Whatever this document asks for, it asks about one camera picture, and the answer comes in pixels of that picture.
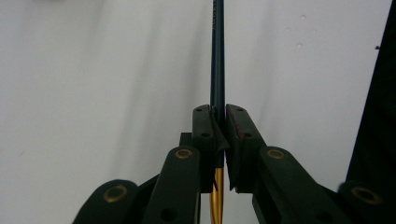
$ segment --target thin black shaft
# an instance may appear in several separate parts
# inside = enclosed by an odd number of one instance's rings
[[[210,105],[216,108],[216,122],[225,120],[224,88],[224,3],[213,1],[212,30],[212,71],[210,85]]]

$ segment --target black object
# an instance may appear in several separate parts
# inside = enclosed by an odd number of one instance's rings
[[[220,127],[215,111],[202,105],[193,110],[192,133],[181,134],[158,176],[139,187],[125,180],[105,183],[74,223],[199,223],[200,194],[211,192],[223,150],[230,188],[253,194],[260,223],[394,223],[395,12],[393,2],[347,179],[338,192],[316,183],[287,150],[268,147],[244,108],[227,105]]]

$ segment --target gold cylinder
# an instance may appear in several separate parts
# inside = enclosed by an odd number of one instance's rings
[[[212,224],[222,223],[223,193],[224,193],[224,169],[216,168],[215,179],[217,188],[213,185],[213,192],[210,194],[210,216]]]

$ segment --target white background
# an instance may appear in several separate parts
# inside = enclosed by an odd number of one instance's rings
[[[390,0],[226,1],[226,102],[336,190]],[[209,103],[211,1],[0,1],[0,223],[70,223],[161,171]],[[224,223],[257,223],[225,195]],[[202,223],[209,223],[203,195]]]

